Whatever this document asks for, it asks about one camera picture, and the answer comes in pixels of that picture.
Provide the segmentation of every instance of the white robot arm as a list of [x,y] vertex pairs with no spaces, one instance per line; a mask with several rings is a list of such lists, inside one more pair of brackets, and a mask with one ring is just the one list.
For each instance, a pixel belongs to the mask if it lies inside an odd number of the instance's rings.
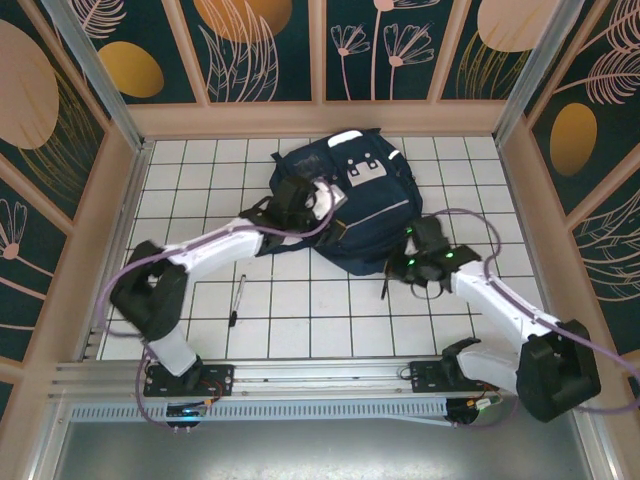
[[[130,262],[162,251],[180,253],[124,275],[111,294],[112,303],[140,331],[159,363],[180,377],[186,388],[198,381],[202,364],[178,328],[189,282],[224,264],[266,254],[283,242],[281,236],[256,227],[309,231],[329,213],[331,196],[335,206],[345,200],[335,186],[311,184],[298,177],[287,180],[268,199],[264,210],[256,206],[241,212],[239,218],[215,232],[180,245],[140,244]],[[450,381],[481,380],[517,394],[541,421],[549,421],[599,393],[593,352],[560,339],[523,312],[588,338],[580,323],[562,323],[530,305],[499,279],[491,276],[489,281],[480,257],[467,246],[451,247],[436,217],[416,220],[407,228],[406,238],[406,244],[399,245],[387,261],[387,279],[424,287],[429,281],[439,282],[443,290],[469,302],[493,321],[513,347],[499,351],[475,338],[456,342],[443,351],[441,360]],[[316,240],[326,241],[326,235]],[[158,278],[155,287],[150,285],[150,277]]]

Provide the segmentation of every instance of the pen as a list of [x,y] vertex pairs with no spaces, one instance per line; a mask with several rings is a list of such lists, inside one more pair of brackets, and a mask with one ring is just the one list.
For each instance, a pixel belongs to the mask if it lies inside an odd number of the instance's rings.
[[242,275],[240,277],[240,285],[238,286],[238,293],[236,293],[236,300],[233,302],[233,310],[229,316],[229,327],[236,326],[236,320],[238,320],[238,307],[240,306],[240,299],[242,298],[242,291],[244,290],[244,282],[247,281],[247,276]]

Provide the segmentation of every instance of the navy blue backpack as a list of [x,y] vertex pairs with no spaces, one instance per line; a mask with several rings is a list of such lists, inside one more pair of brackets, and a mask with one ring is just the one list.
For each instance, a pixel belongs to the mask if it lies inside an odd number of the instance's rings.
[[421,216],[422,197],[411,168],[380,129],[349,130],[272,157],[276,170],[269,181],[271,191],[284,177],[297,175],[322,177],[347,196],[332,221],[331,228],[337,229],[332,242],[318,245],[312,238],[280,246],[274,253],[312,246],[353,275],[382,272],[407,225]]

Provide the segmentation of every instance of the black bracket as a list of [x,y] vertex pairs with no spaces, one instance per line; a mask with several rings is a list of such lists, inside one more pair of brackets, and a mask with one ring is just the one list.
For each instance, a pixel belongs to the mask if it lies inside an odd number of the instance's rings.
[[409,364],[413,393],[471,392],[482,394],[484,382],[450,377],[441,361],[418,361]]
[[162,365],[147,369],[143,395],[158,397],[228,397],[233,391],[233,365],[203,365],[197,382],[189,385],[182,377],[174,377]]

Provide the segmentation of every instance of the dark teal wallpaper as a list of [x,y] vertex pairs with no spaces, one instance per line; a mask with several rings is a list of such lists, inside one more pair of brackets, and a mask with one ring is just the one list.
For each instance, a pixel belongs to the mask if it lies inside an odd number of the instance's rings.
[[640,349],[640,170],[573,236],[618,353]]
[[450,13],[449,1],[328,0],[327,100],[426,99]]
[[13,385],[10,383],[0,382],[0,421],[2,421],[2,416],[7,408],[7,404],[9,403],[11,390],[13,390]]
[[311,100],[307,0],[181,0],[211,102]]
[[195,102],[161,0],[69,4],[126,103]]
[[573,27],[571,27],[571,30],[565,37],[564,42],[562,42],[562,45],[560,45],[560,48],[558,49],[558,52],[556,53],[556,56],[553,59],[553,62],[551,62],[551,65],[549,65],[549,68],[547,69],[547,72],[545,73],[544,78],[538,85],[538,88],[536,88],[535,92],[533,92],[533,95],[531,96],[531,100],[529,100],[529,103],[527,103],[527,106],[524,109],[525,115],[529,115],[529,113],[531,113],[531,110],[533,109],[536,102],[538,101],[538,98],[540,98],[542,91],[546,88],[549,77],[551,76],[551,73],[556,69],[556,67],[558,66],[558,63],[560,63],[560,60],[562,60],[562,57],[564,57],[564,54],[569,48],[569,45],[571,45],[571,42],[573,42],[573,38],[576,36],[576,33],[578,33],[578,30],[580,30],[580,26],[582,25],[582,22],[584,22],[584,19],[587,17],[589,11],[591,10],[591,7],[593,6],[593,2],[595,2],[595,0],[584,0],[582,9],[580,10],[580,14],[578,15],[576,22],[573,24]]
[[65,241],[0,180],[0,356],[24,358]]
[[[478,26],[478,12],[481,4],[482,0],[473,0],[471,3],[442,92],[443,99],[506,99],[529,58],[531,50],[508,51],[512,49],[510,39],[502,42],[502,50],[505,51],[494,50],[482,41]],[[499,26],[500,23],[505,24],[510,21],[510,18],[501,18],[497,24]]]
[[533,126],[566,213],[640,142],[640,4],[612,1]]
[[104,131],[17,2],[0,42],[0,154],[73,218]]

